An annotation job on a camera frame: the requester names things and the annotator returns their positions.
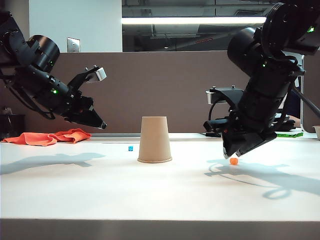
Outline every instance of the black cylinder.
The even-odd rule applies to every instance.
[[[46,36],[34,35],[29,39],[31,44],[35,41],[38,41],[40,46],[32,63],[41,71],[49,73],[60,55],[60,50],[55,42]]]
[[[261,44],[254,39],[255,31],[252,27],[242,29],[231,39],[227,50],[229,59],[249,77],[263,62]]]

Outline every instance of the orange cloth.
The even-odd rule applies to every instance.
[[[68,131],[58,131],[56,133],[37,133],[37,132],[24,132],[17,137],[8,137],[2,140],[2,142],[13,144],[27,144],[35,146],[49,146],[56,142],[76,142],[89,139],[90,133],[83,131],[80,128],[70,129]]]

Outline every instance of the ceiling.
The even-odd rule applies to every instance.
[[[122,0],[123,18],[261,17],[276,0]],[[232,36],[251,25],[122,25],[124,52],[226,50]]]

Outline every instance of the small orange ball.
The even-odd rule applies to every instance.
[[[231,165],[238,165],[238,158],[236,158],[236,157],[231,157],[231,158],[230,158],[230,164],[231,164]]]

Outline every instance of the wall plate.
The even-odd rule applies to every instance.
[[[67,37],[66,38],[66,51],[68,53],[80,52],[80,39]]]

